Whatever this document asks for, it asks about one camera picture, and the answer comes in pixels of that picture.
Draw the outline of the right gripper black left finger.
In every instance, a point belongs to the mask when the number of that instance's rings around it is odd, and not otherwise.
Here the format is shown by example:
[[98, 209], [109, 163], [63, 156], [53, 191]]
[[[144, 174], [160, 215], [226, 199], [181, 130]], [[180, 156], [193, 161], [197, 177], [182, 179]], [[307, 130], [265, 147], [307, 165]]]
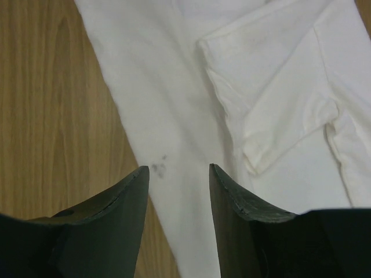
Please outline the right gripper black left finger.
[[1, 215], [2, 277], [133, 277], [148, 203], [141, 166], [52, 217]]

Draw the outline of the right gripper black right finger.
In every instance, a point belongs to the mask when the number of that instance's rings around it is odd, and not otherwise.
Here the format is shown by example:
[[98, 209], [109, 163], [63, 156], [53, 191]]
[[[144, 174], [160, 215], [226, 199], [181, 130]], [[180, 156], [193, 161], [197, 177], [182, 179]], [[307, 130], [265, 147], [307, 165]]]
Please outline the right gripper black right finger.
[[209, 190], [222, 277], [370, 276], [368, 208], [291, 213], [216, 164]]

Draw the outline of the white t shirt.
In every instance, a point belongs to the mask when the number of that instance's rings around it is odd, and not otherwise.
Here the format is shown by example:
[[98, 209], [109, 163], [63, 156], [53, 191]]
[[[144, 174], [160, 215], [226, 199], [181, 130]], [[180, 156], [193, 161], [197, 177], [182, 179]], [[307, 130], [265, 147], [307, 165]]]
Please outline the white t shirt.
[[77, 1], [181, 277], [219, 277], [209, 165], [294, 213], [370, 206], [354, 1]]

